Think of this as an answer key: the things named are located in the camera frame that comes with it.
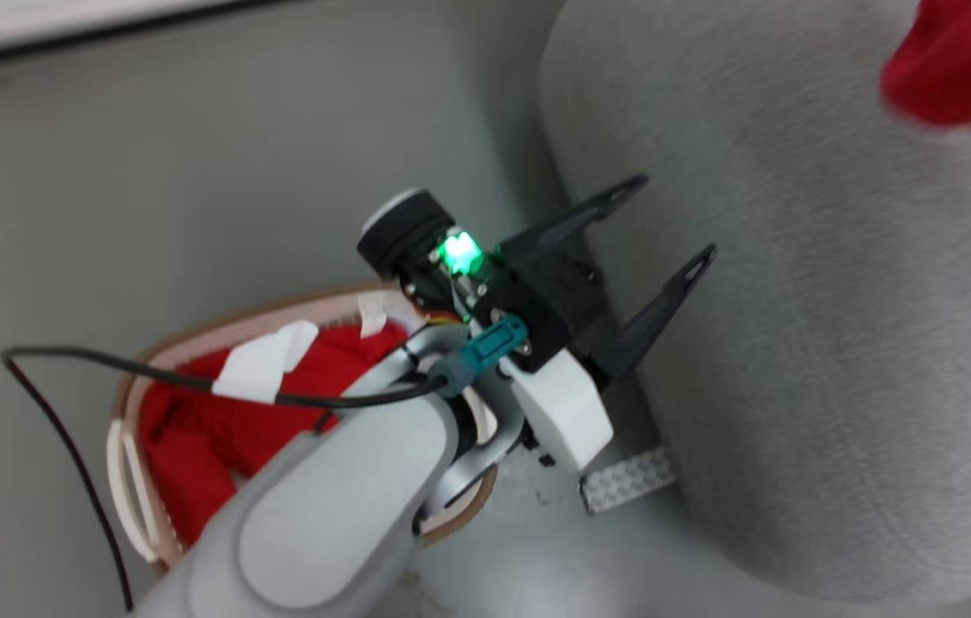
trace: laundry basket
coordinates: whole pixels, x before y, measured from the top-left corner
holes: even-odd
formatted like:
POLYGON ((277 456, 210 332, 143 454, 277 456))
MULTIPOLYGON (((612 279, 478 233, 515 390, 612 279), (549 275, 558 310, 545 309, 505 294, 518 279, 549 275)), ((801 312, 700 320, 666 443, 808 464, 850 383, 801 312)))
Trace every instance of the laundry basket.
MULTIPOLYGON (((387 319, 406 333, 414 333, 429 321, 416 312, 400 290, 386 286, 362 286, 305 294, 246 312, 208 328, 170 337, 141 356, 152 367, 172 369, 219 349, 274 332, 290 322, 308 320, 321 327, 360 321, 360 306, 380 306, 387 319)), ((172 527, 161 497, 153 484, 147 458, 138 443, 138 422, 145 391, 151 379, 130 376, 119 388, 115 415, 107 435, 107 480, 119 522, 133 548, 148 563, 167 570, 185 551, 172 527)), ((466 392, 482 441, 496 431, 496 419, 481 400, 466 392)), ((468 523, 484 506, 493 490, 496 470, 489 473, 443 512, 422 523, 423 542, 438 541, 468 523)))

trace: teal connector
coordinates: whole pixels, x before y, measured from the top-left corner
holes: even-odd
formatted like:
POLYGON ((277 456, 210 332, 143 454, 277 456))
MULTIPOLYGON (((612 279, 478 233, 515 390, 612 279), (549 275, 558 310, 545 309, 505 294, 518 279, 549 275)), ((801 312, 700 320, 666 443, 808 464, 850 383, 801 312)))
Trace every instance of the teal connector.
POLYGON ((527 341, 527 324, 516 316, 505 316, 481 334, 473 337, 457 354, 437 360, 428 377, 445 383, 439 394, 454 397, 474 382, 477 376, 496 367, 501 359, 512 354, 527 341))

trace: gray floor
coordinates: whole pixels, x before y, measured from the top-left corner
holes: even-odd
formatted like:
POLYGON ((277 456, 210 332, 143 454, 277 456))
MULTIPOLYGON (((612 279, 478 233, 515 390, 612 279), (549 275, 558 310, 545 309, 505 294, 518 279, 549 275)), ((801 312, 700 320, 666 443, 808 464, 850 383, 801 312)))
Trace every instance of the gray floor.
MULTIPOLYGON (((258 302, 370 277, 360 223, 427 186, 486 242, 559 209, 535 67, 560 0, 317 0, 0 65, 0 347, 125 354, 258 302), (313 267, 324 264, 321 269, 313 267)), ((103 488, 116 379, 32 364, 103 488)), ((613 396, 603 460, 657 441, 613 396)), ((151 571, 125 548, 137 591, 151 571)), ((0 615, 117 615, 65 455, 0 372, 0 615)), ((590 519, 520 452, 376 615, 971 617, 838 608, 749 579, 672 492, 590 519)))

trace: white basket handle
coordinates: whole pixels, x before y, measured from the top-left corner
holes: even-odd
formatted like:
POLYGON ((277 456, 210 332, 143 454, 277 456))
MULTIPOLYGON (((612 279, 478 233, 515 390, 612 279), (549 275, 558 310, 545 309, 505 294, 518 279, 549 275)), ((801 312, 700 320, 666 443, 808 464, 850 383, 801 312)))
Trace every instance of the white basket handle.
POLYGON ((160 556, 153 551, 153 545, 160 540, 156 522, 153 520, 153 509, 149 501, 149 491, 145 488, 145 477, 138 452, 135 450, 135 440, 129 431, 123 427, 123 419, 113 419, 112 426, 107 430, 107 482, 112 486, 112 500, 119 515, 119 523, 127 533, 130 544, 141 555, 145 562, 156 562, 160 556), (138 505, 141 510, 141 520, 135 515, 135 507, 131 504, 125 472, 130 470, 131 484, 135 486, 138 505))

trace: gray couch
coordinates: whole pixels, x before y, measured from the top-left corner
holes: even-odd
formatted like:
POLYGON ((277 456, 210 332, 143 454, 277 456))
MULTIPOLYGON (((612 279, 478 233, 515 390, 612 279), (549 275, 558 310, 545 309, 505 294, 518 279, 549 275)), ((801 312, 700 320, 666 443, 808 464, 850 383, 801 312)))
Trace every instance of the gray couch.
POLYGON ((971 596, 971 134, 878 100, 914 0, 571 0, 541 106, 620 317, 719 261, 642 368, 741 567, 853 602, 971 596))

